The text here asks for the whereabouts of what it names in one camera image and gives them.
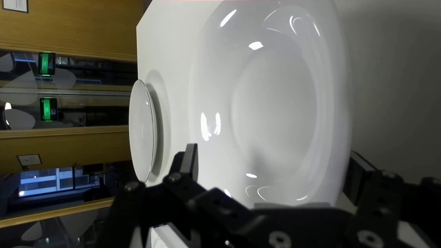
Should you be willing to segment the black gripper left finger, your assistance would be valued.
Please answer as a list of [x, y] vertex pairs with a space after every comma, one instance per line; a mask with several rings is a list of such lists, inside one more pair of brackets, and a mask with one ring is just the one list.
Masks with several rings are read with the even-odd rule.
[[177, 151], [172, 160], [165, 180], [169, 183], [188, 179], [195, 182], [198, 177], [198, 144], [187, 143], [183, 151]]

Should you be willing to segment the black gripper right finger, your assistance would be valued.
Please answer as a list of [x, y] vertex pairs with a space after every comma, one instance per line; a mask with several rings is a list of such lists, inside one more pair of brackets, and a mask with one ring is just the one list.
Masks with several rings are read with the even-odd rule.
[[384, 177], [385, 180], [391, 182], [403, 182], [398, 173], [388, 169], [379, 169], [361, 153], [352, 150], [347, 164], [343, 194], [350, 199], [351, 204], [358, 205], [365, 186], [374, 176]]

